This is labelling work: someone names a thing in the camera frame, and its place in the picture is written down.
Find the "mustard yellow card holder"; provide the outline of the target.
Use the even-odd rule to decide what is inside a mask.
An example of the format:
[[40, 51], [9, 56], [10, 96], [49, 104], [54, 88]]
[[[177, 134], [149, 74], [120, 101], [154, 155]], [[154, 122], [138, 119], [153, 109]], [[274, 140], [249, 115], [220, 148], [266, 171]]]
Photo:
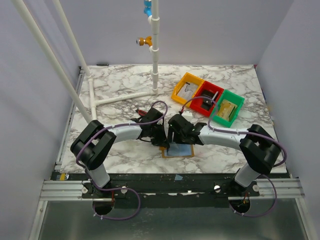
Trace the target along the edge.
[[160, 147], [162, 158], [191, 158], [194, 157], [194, 147], [190, 144], [172, 143], [169, 148]]

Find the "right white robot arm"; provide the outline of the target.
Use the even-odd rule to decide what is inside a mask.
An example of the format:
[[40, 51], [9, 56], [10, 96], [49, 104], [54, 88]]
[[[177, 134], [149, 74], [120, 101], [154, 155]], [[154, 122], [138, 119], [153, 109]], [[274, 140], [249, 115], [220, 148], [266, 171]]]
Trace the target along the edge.
[[246, 189], [261, 175], [268, 175], [281, 153], [281, 147], [263, 127], [248, 129], [214, 128], [207, 123], [192, 124], [181, 114], [168, 121], [169, 142], [187, 145], [217, 145], [241, 151], [246, 164], [231, 181], [233, 188]]

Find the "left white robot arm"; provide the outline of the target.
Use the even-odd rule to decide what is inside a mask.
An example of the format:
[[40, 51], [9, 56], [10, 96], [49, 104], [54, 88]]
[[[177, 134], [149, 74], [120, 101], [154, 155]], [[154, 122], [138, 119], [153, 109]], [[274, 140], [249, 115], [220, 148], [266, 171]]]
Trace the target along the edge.
[[164, 124], [158, 123], [163, 118], [163, 113], [152, 107], [145, 115], [115, 126], [104, 126], [98, 120], [92, 120], [71, 144], [70, 151], [93, 182], [103, 188], [110, 181], [104, 161], [114, 144], [150, 138], [153, 146], [170, 147]]

